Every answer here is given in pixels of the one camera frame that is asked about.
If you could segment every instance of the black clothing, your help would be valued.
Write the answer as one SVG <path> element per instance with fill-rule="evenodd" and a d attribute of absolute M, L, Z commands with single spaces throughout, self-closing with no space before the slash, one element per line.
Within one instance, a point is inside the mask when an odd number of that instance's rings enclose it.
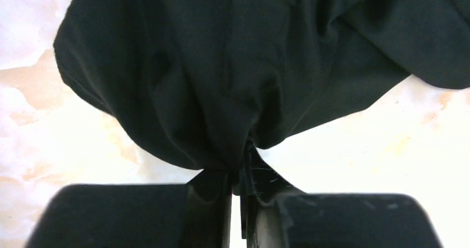
<path fill-rule="evenodd" d="M 135 143 L 188 169 L 237 170 L 366 109 L 410 74 L 470 87 L 470 0 L 72 0 L 64 82 Z"/>

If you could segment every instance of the dark garment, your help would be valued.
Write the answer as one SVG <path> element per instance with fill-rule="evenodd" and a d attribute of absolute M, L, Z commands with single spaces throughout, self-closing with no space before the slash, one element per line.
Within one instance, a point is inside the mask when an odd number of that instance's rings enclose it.
<path fill-rule="evenodd" d="M 64 82 L 136 144 L 188 169 L 237 170 L 364 110 L 410 74 L 470 87 L 470 0 L 73 0 Z"/>

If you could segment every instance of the beige stain pattern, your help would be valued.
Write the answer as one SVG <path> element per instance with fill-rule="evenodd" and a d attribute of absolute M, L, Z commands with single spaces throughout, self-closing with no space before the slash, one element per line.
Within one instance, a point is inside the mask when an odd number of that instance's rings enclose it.
<path fill-rule="evenodd" d="M 184 183 L 198 173 L 139 149 L 62 83 L 50 43 L 69 1 L 0 0 L 11 6 L 0 22 L 0 66 L 10 66 L 0 69 L 0 248 L 22 247 L 68 184 Z M 409 77 L 369 109 L 260 153 L 305 191 L 410 194 L 445 247 L 470 247 L 470 90 Z M 232 226 L 232 247 L 243 247 Z"/>

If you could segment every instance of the marble surface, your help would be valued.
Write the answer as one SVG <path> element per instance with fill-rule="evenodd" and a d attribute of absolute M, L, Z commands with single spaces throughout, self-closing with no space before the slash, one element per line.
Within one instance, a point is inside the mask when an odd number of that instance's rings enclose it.
<path fill-rule="evenodd" d="M 198 173 L 141 150 L 63 85 L 50 43 L 68 1 L 0 0 L 17 7 L 0 10 L 10 19 L 0 22 L 1 248 L 22 247 L 68 184 L 183 183 Z M 410 194 L 445 247 L 470 247 L 470 90 L 409 77 L 371 108 L 260 152 L 305 191 Z M 232 247 L 243 247 L 236 203 Z"/>

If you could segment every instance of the black cloth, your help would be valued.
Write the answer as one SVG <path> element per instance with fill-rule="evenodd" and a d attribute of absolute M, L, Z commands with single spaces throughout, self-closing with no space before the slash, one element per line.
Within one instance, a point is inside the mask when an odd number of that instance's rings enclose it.
<path fill-rule="evenodd" d="M 188 169 L 238 169 L 369 107 L 414 74 L 470 87 L 470 0 L 72 0 L 63 81 L 135 143 Z"/>

